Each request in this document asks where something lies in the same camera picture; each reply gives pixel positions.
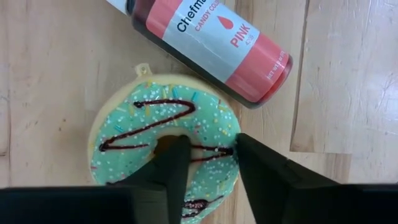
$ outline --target wooden table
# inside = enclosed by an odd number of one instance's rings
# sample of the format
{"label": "wooden table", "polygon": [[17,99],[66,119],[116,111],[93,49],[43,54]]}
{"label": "wooden table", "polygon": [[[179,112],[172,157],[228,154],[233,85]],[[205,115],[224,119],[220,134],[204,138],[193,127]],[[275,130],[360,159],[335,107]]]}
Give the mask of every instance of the wooden table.
{"label": "wooden table", "polygon": [[[398,2],[226,0],[295,60],[244,132],[340,182],[398,180]],[[0,185],[91,184],[96,112],[133,67],[192,74],[105,0],[0,0]],[[241,182],[205,223],[254,223]]]}

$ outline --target black metal jaw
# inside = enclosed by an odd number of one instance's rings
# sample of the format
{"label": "black metal jaw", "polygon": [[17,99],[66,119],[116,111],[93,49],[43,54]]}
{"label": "black metal jaw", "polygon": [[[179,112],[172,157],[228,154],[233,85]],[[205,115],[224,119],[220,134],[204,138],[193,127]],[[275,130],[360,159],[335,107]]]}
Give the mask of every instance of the black metal jaw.
{"label": "black metal jaw", "polygon": [[111,186],[0,190],[1,223],[180,224],[191,142],[180,136]]}
{"label": "black metal jaw", "polygon": [[246,134],[236,147],[257,224],[396,222],[396,184],[341,185]]}

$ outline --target pink drop icon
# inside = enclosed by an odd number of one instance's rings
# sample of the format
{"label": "pink drop icon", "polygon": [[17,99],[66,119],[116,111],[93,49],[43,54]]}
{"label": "pink drop icon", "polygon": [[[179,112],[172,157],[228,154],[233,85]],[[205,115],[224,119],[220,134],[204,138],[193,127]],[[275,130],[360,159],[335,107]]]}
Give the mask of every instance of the pink drop icon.
{"label": "pink drop icon", "polygon": [[221,22],[221,24],[225,27],[225,29],[232,29],[234,27],[234,23],[222,16],[217,16],[218,20]]}

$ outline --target pink label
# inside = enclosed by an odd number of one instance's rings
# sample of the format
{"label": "pink label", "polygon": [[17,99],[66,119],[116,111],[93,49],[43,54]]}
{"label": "pink label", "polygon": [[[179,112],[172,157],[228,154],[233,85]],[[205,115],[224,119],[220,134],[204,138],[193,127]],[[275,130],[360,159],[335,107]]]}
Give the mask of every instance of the pink label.
{"label": "pink label", "polygon": [[146,26],[251,102],[266,95],[289,59],[219,0],[156,0]]}

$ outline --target squishy donut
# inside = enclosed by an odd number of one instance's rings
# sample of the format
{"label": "squishy donut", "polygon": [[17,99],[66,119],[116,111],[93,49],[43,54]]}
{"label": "squishy donut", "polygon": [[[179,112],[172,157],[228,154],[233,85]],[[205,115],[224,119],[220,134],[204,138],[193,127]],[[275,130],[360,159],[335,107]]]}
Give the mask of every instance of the squishy donut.
{"label": "squishy donut", "polygon": [[238,119],[226,100],[206,83],[185,75],[138,78],[115,93],[99,111],[88,141],[94,181],[117,182],[155,156],[166,136],[188,136],[192,158],[182,223],[197,223],[228,196],[239,167],[234,151]]}

